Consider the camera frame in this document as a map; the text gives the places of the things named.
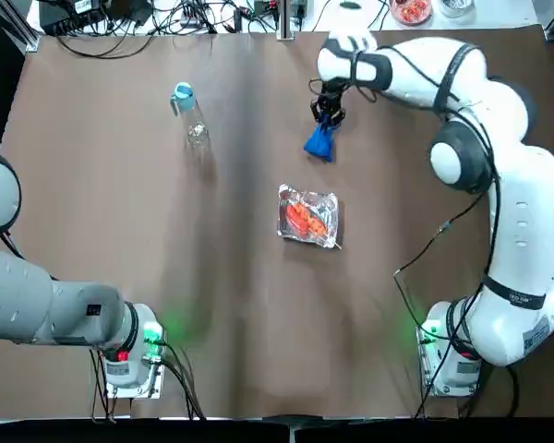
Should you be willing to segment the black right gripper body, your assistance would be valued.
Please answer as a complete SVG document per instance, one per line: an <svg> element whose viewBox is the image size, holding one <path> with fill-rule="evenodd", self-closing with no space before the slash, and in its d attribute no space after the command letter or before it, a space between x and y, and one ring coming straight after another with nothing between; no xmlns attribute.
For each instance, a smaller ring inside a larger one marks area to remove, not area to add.
<svg viewBox="0 0 554 443"><path fill-rule="evenodd" d="M321 111L339 111L343 94L350 87L346 79L334 78L321 83L318 104Z"/></svg>

